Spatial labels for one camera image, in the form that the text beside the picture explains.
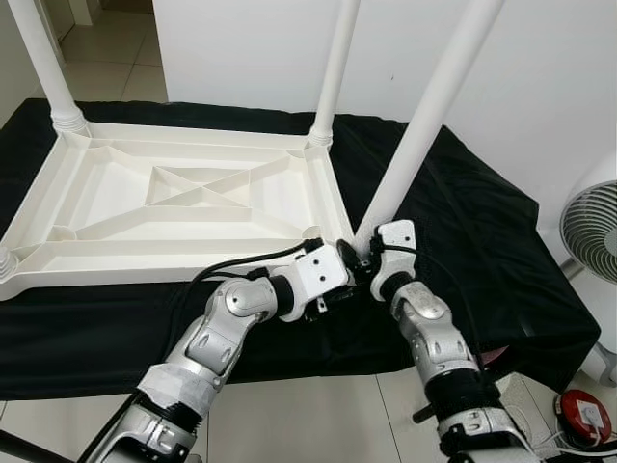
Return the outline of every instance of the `red object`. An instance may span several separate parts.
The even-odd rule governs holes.
[[[600,443],[606,441],[610,437],[612,425],[610,417],[606,409],[595,397],[577,389],[572,389],[564,393],[556,402],[556,412],[559,417],[564,431],[575,432],[577,437],[584,439],[587,443],[593,444],[596,442],[596,429],[593,425],[587,424],[587,420],[581,415],[581,408],[587,408],[592,404],[598,407],[599,415],[602,419],[603,426],[600,430]]]

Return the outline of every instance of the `black metal rod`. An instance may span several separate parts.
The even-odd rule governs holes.
[[[53,451],[0,431],[0,451],[31,463],[73,463]]]

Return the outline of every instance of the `black cloth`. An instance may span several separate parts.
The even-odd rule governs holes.
[[[80,103],[94,122],[306,134],[313,115],[197,104]],[[337,116],[331,159],[354,228],[405,129],[374,117]],[[25,101],[0,131],[0,234],[55,140],[45,100]],[[600,329],[535,231],[538,205],[443,128],[397,217],[416,223],[417,246],[439,259],[467,295],[484,351],[509,346],[495,369],[514,368],[562,390]],[[419,278],[452,308],[457,287],[418,258]],[[213,284],[192,294],[182,327]],[[159,362],[170,301],[181,284],[33,288],[0,303],[0,399],[126,393]],[[318,320],[256,326],[231,382],[368,374],[409,367],[409,349],[367,292]]]

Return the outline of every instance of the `tiled floor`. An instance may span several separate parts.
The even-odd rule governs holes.
[[[167,101],[153,16],[104,12],[94,27],[75,27],[62,48],[76,99]],[[503,402],[520,428],[532,443],[546,438],[554,394],[519,375],[507,383]],[[75,459],[122,399],[11,402],[0,429]],[[194,452],[212,463],[444,462],[435,419],[412,422],[424,404],[414,368],[230,385],[201,427]],[[0,454],[0,463],[13,461]]]
[[[62,42],[65,76],[78,101],[167,102],[152,14],[103,12],[93,27],[75,26]],[[42,90],[35,96],[44,96]]]

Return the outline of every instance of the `white tape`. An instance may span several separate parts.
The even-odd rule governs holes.
[[[180,402],[203,418],[217,394],[205,378],[174,364],[150,367],[137,389],[161,408]]]

